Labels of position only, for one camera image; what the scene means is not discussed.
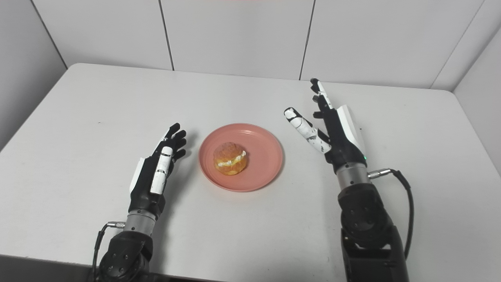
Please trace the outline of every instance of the white wall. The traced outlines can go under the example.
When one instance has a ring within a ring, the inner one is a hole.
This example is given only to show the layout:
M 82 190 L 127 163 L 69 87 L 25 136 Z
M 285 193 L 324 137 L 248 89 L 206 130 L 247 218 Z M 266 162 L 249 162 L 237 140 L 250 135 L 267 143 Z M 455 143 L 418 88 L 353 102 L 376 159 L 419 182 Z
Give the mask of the white wall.
M 68 65 L 170 69 L 162 7 L 175 70 L 299 79 L 312 18 L 302 79 L 445 90 L 501 23 L 501 0 L 34 1 Z
M 499 0 L 494 0 L 501 8 Z M 483 0 L 316 0 L 303 79 L 430 88 Z M 501 21 L 501 9 L 494 25 Z M 484 43 L 483 34 L 464 38 Z M 465 72 L 479 50 L 460 57 Z M 460 78 L 443 84 L 452 90 Z
M 497 171 L 501 173 L 501 30 L 498 30 L 454 93 Z
M 32 3 L 0 1 L 0 150 L 65 70 Z
M 68 67 L 94 63 L 171 69 L 157 0 L 34 3 Z
M 298 79 L 313 0 L 162 0 L 175 70 Z

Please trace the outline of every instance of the pastry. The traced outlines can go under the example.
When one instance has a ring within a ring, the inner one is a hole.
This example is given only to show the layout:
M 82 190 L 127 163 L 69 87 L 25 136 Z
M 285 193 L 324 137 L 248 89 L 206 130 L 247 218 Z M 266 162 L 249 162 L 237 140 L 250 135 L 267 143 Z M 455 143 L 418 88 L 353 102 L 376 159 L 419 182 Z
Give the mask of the pastry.
M 247 165 L 247 152 L 233 142 L 221 144 L 214 151 L 214 166 L 224 175 L 235 175 Z

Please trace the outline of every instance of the cable connector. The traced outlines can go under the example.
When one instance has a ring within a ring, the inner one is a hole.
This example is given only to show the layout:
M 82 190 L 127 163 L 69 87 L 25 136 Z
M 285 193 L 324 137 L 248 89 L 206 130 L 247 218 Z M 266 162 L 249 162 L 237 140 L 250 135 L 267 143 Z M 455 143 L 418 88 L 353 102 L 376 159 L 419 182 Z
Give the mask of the cable connector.
M 108 221 L 108 223 L 106 223 L 106 226 L 113 227 L 113 228 L 124 228 L 125 222 L 123 222 L 123 221 Z
M 380 170 L 369 172 L 367 174 L 367 176 L 369 177 L 369 179 L 376 179 L 376 178 L 379 178 L 381 176 L 388 175 L 390 173 L 392 173 L 391 169 L 380 169 Z

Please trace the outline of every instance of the panel seam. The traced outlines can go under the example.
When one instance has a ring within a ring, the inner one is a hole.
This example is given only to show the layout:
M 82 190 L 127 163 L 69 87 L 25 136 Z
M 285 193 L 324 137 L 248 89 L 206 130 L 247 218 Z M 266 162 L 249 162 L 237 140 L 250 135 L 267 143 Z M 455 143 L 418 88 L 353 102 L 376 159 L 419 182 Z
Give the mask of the panel seam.
M 172 60 L 172 52 L 170 50 L 169 36 L 167 35 L 167 25 L 165 24 L 165 16 L 163 14 L 162 1 L 158 0 L 158 6 L 160 7 L 160 14 L 162 14 L 163 30 L 165 32 L 165 40 L 167 41 L 167 49 L 169 50 L 170 66 L 174 70 L 174 61 Z
M 457 41 L 456 45 L 454 46 L 454 48 L 452 49 L 452 52 L 450 52 L 449 56 L 447 57 L 447 60 L 445 60 L 445 63 L 443 64 L 443 66 L 441 67 L 441 69 L 439 70 L 437 76 L 435 77 L 435 79 L 433 80 L 433 82 L 431 83 L 429 89 L 431 89 L 433 87 L 433 85 L 435 84 L 435 81 L 438 79 L 438 77 L 440 76 L 440 74 L 442 73 L 442 70 L 444 69 L 444 67 L 447 65 L 447 63 L 449 62 L 450 58 L 452 57 L 452 54 L 454 54 L 454 51 L 456 51 L 456 48 L 457 46 L 459 45 L 459 43 L 461 42 L 461 40 L 463 39 L 464 35 L 466 34 L 466 32 L 468 31 L 469 27 L 471 26 L 471 23 L 473 23 L 473 20 L 476 18 L 476 15 L 478 14 L 478 11 L 480 11 L 480 9 L 482 8 L 483 4 L 485 3 L 485 0 L 482 1 L 482 4 L 480 4 L 480 6 L 478 7 L 478 9 L 476 10 L 475 12 L 475 15 L 473 15 L 473 17 L 471 18 L 471 21 L 468 23 L 468 26 L 464 29 L 463 31 L 463 34 L 461 34 L 461 37 L 459 38 L 459 40 Z
M 310 17 L 310 24 L 308 25 L 308 33 L 306 34 L 305 51 L 303 53 L 303 61 L 301 62 L 301 70 L 299 71 L 299 80 L 301 80 L 301 76 L 303 75 L 303 66 L 305 65 L 306 49 L 308 47 L 308 41 L 310 40 L 310 31 L 312 28 L 313 12 L 315 11 L 315 3 L 316 2 L 317 2 L 317 0 L 313 0 L 313 7 L 312 7 L 312 14 Z
M 35 6 L 35 3 L 33 2 L 33 0 L 30 0 L 33 8 L 35 9 L 35 12 L 37 13 L 37 16 L 38 18 L 40 19 L 40 21 L 42 22 L 42 25 L 44 26 L 44 29 L 45 29 L 45 32 L 47 32 L 47 35 L 49 36 L 49 39 L 51 40 L 52 42 L 52 45 L 54 46 L 54 49 L 56 49 L 56 52 L 58 53 L 59 55 L 59 58 L 61 59 L 61 61 L 63 62 L 63 65 L 66 69 L 68 69 L 68 65 L 66 65 L 66 62 L 64 61 L 63 59 L 63 55 L 61 55 L 61 52 L 59 52 L 59 49 L 58 47 L 56 46 L 56 42 L 54 42 L 54 39 L 52 38 L 52 35 L 51 33 L 49 32 L 49 29 L 47 29 L 47 25 L 45 24 L 44 20 L 42 19 L 42 16 L 40 15 L 40 12 L 38 11 L 37 9 L 37 6 Z

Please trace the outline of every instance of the whipped cream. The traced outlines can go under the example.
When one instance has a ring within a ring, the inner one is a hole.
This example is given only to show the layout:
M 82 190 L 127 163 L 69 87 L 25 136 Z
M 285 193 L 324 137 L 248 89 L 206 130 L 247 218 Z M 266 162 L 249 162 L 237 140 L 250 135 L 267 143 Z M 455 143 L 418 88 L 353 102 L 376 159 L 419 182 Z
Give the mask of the whipped cream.
M 229 167 L 229 166 L 232 166 L 238 162 L 240 162 L 242 160 L 242 158 L 246 155 L 247 153 L 245 151 L 242 151 L 242 154 L 236 156 L 233 160 L 229 160 L 227 162 L 222 162 L 222 163 L 218 163 L 217 166 L 218 167 Z

